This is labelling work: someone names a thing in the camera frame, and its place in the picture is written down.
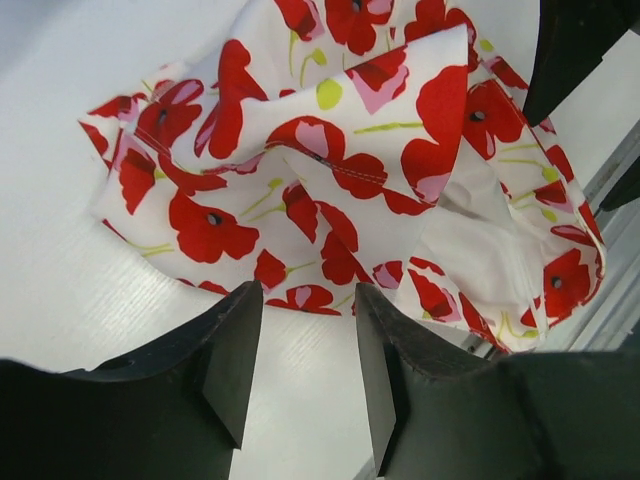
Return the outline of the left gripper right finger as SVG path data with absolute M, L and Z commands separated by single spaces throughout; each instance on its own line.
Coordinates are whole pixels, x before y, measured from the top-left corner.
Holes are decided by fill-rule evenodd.
M 376 287 L 356 287 L 357 343 L 374 472 L 465 476 L 464 376 L 488 361 L 402 314 Z

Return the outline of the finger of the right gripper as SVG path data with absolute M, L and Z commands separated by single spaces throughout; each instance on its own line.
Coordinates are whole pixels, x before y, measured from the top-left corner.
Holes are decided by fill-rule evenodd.
M 539 125 L 628 31 L 639 32 L 638 0 L 544 0 L 533 73 L 523 107 Z

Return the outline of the red poppy floral skirt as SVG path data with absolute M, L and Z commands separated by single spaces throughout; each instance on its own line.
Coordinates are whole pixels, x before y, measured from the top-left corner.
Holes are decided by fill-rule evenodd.
M 250 1 L 227 36 L 80 126 L 94 212 L 187 285 L 403 314 L 532 350 L 586 305 L 604 243 L 550 121 L 456 1 Z

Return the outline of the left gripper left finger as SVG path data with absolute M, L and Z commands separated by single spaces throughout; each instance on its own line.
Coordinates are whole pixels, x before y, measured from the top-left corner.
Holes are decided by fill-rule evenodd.
M 74 380 L 133 383 L 158 379 L 184 367 L 183 388 L 221 422 L 235 449 L 242 447 L 263 312 L 263 289 L 247 281 L 207 311 Z

